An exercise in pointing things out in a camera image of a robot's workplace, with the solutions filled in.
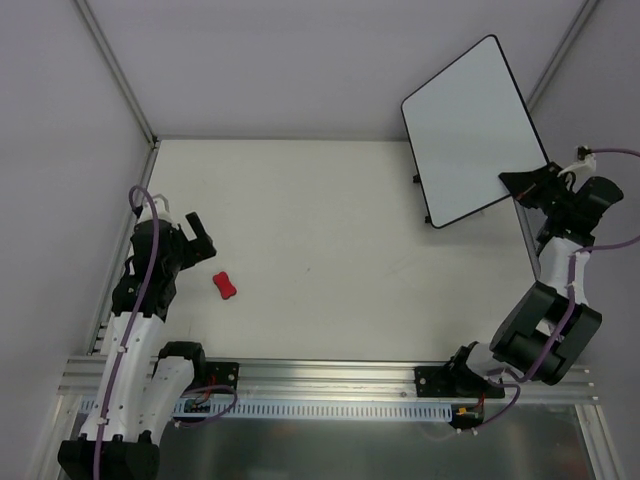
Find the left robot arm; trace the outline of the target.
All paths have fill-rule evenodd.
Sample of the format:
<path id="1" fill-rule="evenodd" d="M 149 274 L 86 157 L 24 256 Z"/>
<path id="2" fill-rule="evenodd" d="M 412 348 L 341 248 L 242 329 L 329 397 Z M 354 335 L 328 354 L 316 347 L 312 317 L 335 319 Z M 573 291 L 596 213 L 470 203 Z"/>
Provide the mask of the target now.
<path id="1" fill-rule="evenodd" d="M 77 438 L 61 443 L 57 460 L 71 479 L 154 479 L 160 443 L 174 405 L 208 379 L 203 346 L 157 344 L 176 296 L 179 273 L 215 256 L 197 213 L 186 221 L 144 211 L 130 238 L 131 253 L 112 293 L 107 360 L 93 408 Z"/>

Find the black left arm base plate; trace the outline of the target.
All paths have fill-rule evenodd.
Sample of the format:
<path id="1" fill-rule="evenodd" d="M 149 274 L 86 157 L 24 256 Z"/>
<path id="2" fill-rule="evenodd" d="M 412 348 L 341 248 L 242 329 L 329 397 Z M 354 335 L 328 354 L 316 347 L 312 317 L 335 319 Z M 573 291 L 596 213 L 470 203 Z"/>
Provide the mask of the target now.
<path id="1" fill-rule="evenodd" d="M 208 361 L 206 363 L 205 385 L 237 388 L 240 364 L 231 361 Z"/>

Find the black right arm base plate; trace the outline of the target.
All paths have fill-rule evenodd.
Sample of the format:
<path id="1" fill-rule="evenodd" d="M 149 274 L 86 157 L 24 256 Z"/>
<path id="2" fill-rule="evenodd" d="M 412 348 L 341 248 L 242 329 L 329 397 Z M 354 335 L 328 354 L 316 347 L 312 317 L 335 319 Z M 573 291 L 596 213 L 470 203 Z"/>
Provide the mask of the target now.
<path id="1" fill-rule="evenodd" d="M 491 386 L 466 367 L 418 366 L 414 370 L 416 394 L 420 398 L 503 399 L 504 390 Z"/>

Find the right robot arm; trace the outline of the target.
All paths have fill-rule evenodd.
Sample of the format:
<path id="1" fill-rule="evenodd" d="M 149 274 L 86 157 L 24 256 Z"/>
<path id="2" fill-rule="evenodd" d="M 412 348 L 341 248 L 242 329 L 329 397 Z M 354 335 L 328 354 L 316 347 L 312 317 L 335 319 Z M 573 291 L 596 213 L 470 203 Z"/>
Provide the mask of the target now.
<path id="1" fill-rule="evenodd" d="M 449 389 L 460 397 L 493 390 L 489 378 L 507 369 L 519 381 L 557 384 L 602 324 L 584 293 L 584 274 L 594 247 L 593 231 L 624 194 L 601 176 L 578 190 L 570 173 L 555 163 L 529 172 L 499 176 L 521 206 L 541 210 L 546 220 L 537 235 L 538 280 L 524 294 L 491 342 L 461 347 L 445 366 Z"/>

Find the red whiteboard eraser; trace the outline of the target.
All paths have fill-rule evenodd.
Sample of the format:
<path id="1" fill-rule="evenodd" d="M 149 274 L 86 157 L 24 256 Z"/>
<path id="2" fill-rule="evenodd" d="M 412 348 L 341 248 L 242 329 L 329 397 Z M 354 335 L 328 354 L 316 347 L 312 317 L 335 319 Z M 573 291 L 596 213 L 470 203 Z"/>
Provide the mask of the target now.
<path id="1" fill-rule="evenodd" d="M 237 294 L 237 288 L 225 271 L 221 271 L 213 275 L 212 282 L 218 289 L 223 300 L 229 300 Z"/>

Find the white whiteboard black frame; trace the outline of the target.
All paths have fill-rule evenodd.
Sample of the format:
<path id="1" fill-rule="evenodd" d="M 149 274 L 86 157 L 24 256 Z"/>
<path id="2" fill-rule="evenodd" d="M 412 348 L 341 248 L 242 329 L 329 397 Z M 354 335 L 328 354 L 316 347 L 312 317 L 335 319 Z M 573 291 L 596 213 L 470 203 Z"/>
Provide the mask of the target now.
<path id="1" fill-rule="evenodd" d="M 494 34 L 410 93 L 401 114 L 427 214 L 437 229 L 508 198 L 500 174 L 549 162 Z"/>

